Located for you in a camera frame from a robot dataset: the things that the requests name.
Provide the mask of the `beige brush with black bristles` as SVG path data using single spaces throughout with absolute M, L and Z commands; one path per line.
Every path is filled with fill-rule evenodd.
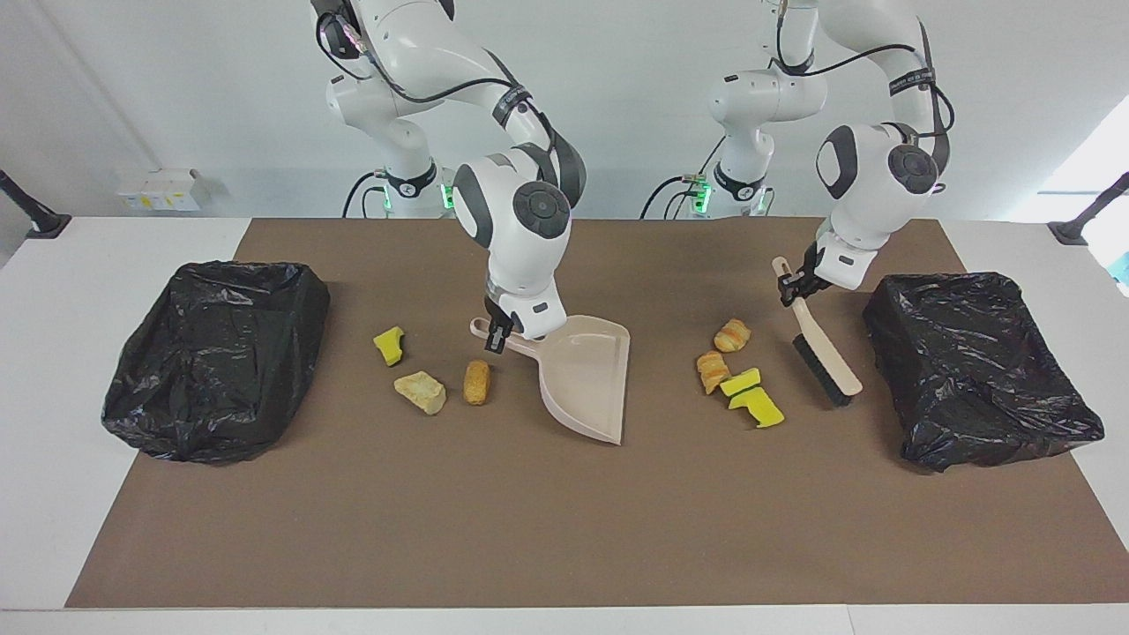
M 774 277 L 791 271 L 784 256 L 773 260 Z M 842 354 L 826 336 L 807 307 L 806 301 L 797 301 L 790 306 L 796 318 L 799 334 L 793 339 L 793 347 L 800 359 L 819 381 L 832 406 L 846 407 L 855 395 L 863 393 L 863 382 L 847 365 Z

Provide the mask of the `pale crusty bread chunk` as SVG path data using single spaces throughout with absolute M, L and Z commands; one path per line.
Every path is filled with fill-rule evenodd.
M 406 377 L 395 379 L 394 390 L 419 407 L 426 415 L 436 415 L 447 401 L 446 386 L 427 371 L 415 371 Z

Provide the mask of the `beige plastic dustpan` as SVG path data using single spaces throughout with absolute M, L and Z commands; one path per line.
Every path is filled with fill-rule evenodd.
M 623 325 L 570 315 L 543 339 L 513 334 L 507 347 L 537 360 L 542 401 L 557 421 L 585 437 L 619 446 L 624 438 L 631 343 Z

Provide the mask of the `yellow notched sponge piece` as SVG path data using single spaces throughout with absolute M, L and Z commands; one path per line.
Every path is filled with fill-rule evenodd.
M 750 388 L 737 395 L 730 397 L 729 409 L 745 409 L 754 421 L 754 429 L 770 429 L 770 427 L 786 421 L 784 412 L 774 405 L 773 399 L 765 393 L 765 389 Z

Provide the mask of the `black plastic trash bag bin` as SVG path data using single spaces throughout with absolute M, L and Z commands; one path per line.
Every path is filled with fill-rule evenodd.
M 180 266 L 123 346 L 102 427 L 156 459 L 259 456 L 310 389 L 330 304 L 310 266 Z
M 1007 276 L 886 276 L 863 318 L 911 466 L 1010 466 L 1105 437 Z

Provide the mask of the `brown table mat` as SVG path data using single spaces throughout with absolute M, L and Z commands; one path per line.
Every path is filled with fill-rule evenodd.
M 835 409 L 793 348 L 771 258 L 815 220 L 575 221 L 575 314 L 632 334 L 624 442 L 546 414 L 533 359 L 484 358 L 485 254 L 457 221 L 255 220 L 236 256 L 310 266 L 331 305 L 313 385 L 238 466 L 137 456 L 70 607 L 549 607 L 1129 602 L 1129 553 L 1069 455 L 926 475 L 864 330 L 864 293 L 811 306 L 864 382 Z M 754 429 L 695 360 L 730 318 L 786 421 Z M 399 325 L 387 367 L 371 338 Z M 394 390 L 427 371 L 426 415 Z

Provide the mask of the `black angled stand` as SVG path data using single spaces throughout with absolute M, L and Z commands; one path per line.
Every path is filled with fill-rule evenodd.
M 26 233 L 28 240 L 52 240 L 56 238 L 72 221 L 71 214 L 53 212 L 47 205 L 42 205 L 36 197 L 25 193 L 16 182 L 0 169 L 0 191 L 11 199 L 14 205 L 19 206 L 24 214 L 27 214 L 32 221 L 32 228 Z
M 1088 241 L 1083 237 L 1085 226 L 1096 220 L 1099 214 L 1109 205 L 1113 205 L 1118 198 L 1122 198 L 1129 191 L 1129 169 L 1119 176 L 1114 184 L 1101 191 L 1092 202 L 1068 221 L 1048 221 L 1047 228 L 1052 233 L 1060 244 L 1069 246 L 1088 246 Z

